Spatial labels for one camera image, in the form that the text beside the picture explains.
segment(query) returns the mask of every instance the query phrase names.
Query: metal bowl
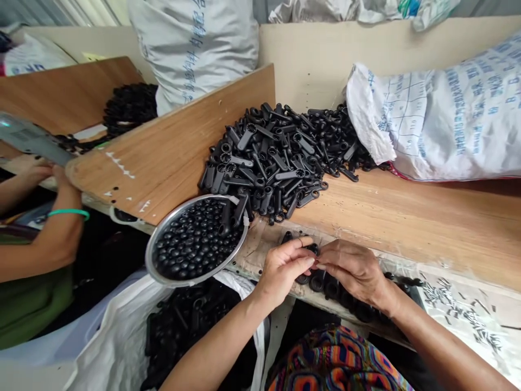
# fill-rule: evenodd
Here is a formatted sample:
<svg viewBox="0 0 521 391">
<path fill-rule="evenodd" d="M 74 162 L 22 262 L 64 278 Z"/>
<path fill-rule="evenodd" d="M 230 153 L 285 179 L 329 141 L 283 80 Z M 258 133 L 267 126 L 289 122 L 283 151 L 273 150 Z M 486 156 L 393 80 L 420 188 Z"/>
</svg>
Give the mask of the metal bowl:
<svg viewBox="0 0 521 391">
<path fill-rule="evenodd" d="M 169 278 L 166 278 L 165 276 L 161 275 L 156 267 L 154 266 L 153 260 L 157 256 L 157 248 L 156 243 L 161 238 L 161 235 L 165 231 L 166 228 L 170 227 L 170 223 L 177 219 L 179 215 L 182 215 L 184 212 L 186 212 L 190 207 L 192 207 L 196 202 L 200 200 L 204 200 L 207 198 L 213 198 L 213 199 L 221 199 L 226 200 L 229 199 L 234 204 L 238 204 L 239 200 L 236 197 L 232 197 L 230 195 L 217 195 L 217 194 L 207 194 L 207 195 L 201 195 L 199 197 L 192 198 L 189 201 L 186 201 L 184 204 L 181 204 L 176 209 L 174 209 L 172 212 L 170 212 L 156 227 L 154 232 L 152 233 L 152 236 L 150 237 L 150 240 L 148 240 L 147 244 L 147 250 L 145 252 L 145 266 L 147 267 L 148 273 L 150 273 L 150 276 L 159 282 L 161 285 L 165 285 L 170 288 L 180 288 L 180 287 L 187 287 L 187 286 L 193 286 L 198 284 L 199 282 L 203 282 L 213 276 L 215 273 L 221 271 L 232 259 L 237 255 L 240 248 L 242 247 L 244 240 L 246 239 L 246 234 L 248 233 L 248 226 L 249 226 L 249 220 L 246 211 L 244 211 L 244 230 L 243 234 L 240 237 L 239 243 L 235 247 L 235 249 L 232 251 L 230 255 L 228 255 L 228 258 L 224 260 L 223 263 L 218 265 L 215 269 L 212 271 L 203 274 L 202 276 L 196 277 L 194 279 L 190 280 L 171 280 Z"/>
</svg>

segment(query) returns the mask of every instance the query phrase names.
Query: colorful patterned clothing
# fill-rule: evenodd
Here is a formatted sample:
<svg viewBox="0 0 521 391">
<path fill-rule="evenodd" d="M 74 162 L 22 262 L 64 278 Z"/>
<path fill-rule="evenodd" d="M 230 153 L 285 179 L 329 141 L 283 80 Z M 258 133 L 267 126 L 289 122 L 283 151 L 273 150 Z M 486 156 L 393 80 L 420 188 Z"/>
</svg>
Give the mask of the colorful patterned clothing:
<svg viewBox="0 0 521 391">
<path fill-rule="evenodd" d="M 382 352 L 343 326 L 307 334 L 274 369 L 269 391 L 414 391 Z"/>
</svg>

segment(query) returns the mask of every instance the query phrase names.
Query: wooden plank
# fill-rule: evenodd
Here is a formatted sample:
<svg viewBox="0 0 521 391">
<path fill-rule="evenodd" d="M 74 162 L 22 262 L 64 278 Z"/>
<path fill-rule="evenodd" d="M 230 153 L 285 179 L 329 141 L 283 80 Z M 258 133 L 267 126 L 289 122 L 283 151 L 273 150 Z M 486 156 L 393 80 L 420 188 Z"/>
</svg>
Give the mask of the wooden plank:
<svg viewBox="0 0 521 391">
<path fill-rule="evenodd" d="M 0 78 L 0 111 L 28 119 L 52 134 L 70 134 L 103 120 L 112 90 L 140 83 L 127 57 Z"/>
<path fill-rule="evenodd" d="M 69 163 L 81 190 L 157 225 L 197 195 L 208 147 L 245 108 L 275 104 L 273 65 L 207 94 Z"/>
<path fill-rule="evenodd" d="M 521 180 L 429 184 L 389 172 L 329 189 L 292 222 L 521 291 Z"/>
</svg>

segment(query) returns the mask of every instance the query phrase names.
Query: wrist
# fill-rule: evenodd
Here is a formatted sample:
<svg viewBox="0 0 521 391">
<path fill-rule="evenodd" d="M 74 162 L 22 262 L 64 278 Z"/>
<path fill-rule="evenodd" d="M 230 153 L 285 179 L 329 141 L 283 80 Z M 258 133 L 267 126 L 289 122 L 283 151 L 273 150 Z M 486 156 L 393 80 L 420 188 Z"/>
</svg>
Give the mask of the wrist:
<svg viewBox="0 0 521 391">
<path fill-rule="evenodd" d="M 397 314 L 400 314 L 403 299 L 406 295 L 394 282 L 385 279 L 385 284 L 384 294 L 379 300 L 377 307 L 387 317 L 393 319 Z"/>
<path fill-rule="evenodd" d="M 270 296 L 257 289 L 257 287 L 246 298 L 246 300 L 250 302 L 252 308 L 254 308 L 257 313 L 262 315 L 262 318 L 267 317 L 276 307 L 273 305 L 273 300 Z"/>
</svg>

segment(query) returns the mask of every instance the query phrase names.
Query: hand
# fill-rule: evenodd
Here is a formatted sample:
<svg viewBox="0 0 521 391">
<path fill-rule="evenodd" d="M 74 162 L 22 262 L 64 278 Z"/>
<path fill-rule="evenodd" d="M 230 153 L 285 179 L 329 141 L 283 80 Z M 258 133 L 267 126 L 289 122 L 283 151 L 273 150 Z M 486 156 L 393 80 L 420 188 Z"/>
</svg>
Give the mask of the hand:
<svg viewBox="0 0 521 391">
<path fill-rule="evenodd" d="M 270 311 L 282 304 L 298 276 L 310 274 L 315 254 L 303 247 L 312 243 L 311 237 L 302 236 L 268 251 L 262 276 L 253 293 L 269 303 Z"/>
<path fill-rule="evenodd" d="M 63 167 L 54 165 L 53 175 L 54 175 L 54 178 L 56 179 L 58 188 L 64 187 L 64 186 L 73 187 L 71 182 L 69 181 L 69 178 L 65 175 L 65 170 L 63 169 Z"/>
<path fill-rule="evenodd" d="M 53 175 L 53 165 L 53 163 L 46 159 L 39 159 L 28 169 L 27 174 L 30 178 L 40 183 L 42 180 Z"/>
<path fill-rule="evenodd" d="M 394 284 L 385 278 L 370 249 L 337 239 L 321 248 L 316 267 L 335 277 L 358 300 L 385 314 L 395 313 L 399 300 Z"/>
</svg>

